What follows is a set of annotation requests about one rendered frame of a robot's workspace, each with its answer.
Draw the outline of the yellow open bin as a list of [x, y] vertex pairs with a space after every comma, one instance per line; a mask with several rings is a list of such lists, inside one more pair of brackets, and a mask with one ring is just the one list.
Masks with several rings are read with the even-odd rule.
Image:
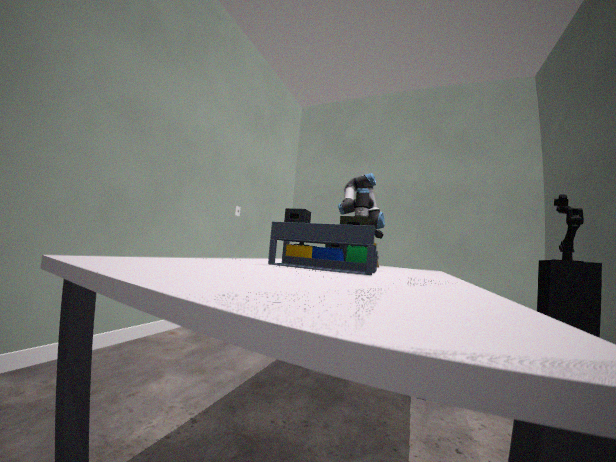
[[312, 258], [311, 246], [287, 245], [286, 256]]

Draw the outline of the green bin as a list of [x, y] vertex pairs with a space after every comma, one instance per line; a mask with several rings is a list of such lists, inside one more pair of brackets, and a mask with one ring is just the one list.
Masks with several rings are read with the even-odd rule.
[[367, 247], [347, 246], [347, 262], [366, 263]]

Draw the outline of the blue open bin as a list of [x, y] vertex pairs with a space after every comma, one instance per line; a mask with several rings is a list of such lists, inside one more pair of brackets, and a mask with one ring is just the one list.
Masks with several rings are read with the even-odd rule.
[[344, 261], [343, 251], [338, 248], [312, 247], [312, 258]]

